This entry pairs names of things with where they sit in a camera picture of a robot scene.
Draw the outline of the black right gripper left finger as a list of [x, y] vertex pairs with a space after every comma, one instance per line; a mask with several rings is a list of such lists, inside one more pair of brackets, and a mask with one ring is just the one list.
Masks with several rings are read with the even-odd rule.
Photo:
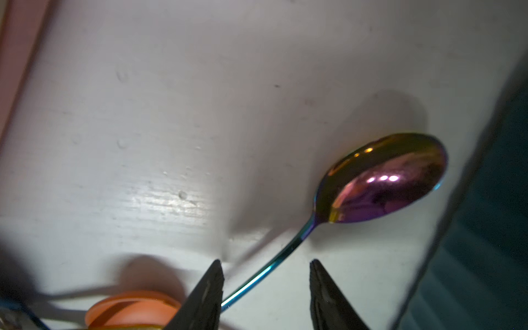
[[218, 330], [224, 288], [220, 260], [214, 260], [164, 330]]

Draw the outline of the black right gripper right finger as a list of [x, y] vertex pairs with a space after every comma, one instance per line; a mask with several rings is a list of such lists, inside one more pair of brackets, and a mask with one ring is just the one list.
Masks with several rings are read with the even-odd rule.
[[309, 269], [310, 314], [314, 329], [368, 330], [323, 264], [314, 259]]

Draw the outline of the orange handled spoon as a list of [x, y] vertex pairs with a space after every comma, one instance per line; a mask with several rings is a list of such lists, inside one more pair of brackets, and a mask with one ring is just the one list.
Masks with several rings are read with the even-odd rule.
[[181, 302], [158, 291], [126, 291], [88, 309], [88, 329], [163, 329], [181, 308]]

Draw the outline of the rainbow purple spoon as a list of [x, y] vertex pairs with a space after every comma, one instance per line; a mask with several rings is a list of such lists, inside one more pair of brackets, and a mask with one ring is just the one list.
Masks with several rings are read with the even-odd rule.
[[397, 212], [437, 190], [448, 153], [436, 137], [395, 133], [337, 161], [316, 189], [308, 222], [261, 269], [221, 303], [225, 312], [269, 276], [320, 225], [355, 224]]

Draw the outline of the teal plastic storage box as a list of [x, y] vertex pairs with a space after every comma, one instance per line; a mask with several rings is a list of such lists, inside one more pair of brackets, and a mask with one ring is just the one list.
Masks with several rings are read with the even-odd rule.
[[527, 81], [504, 92], [394, 329], [527, 328]]

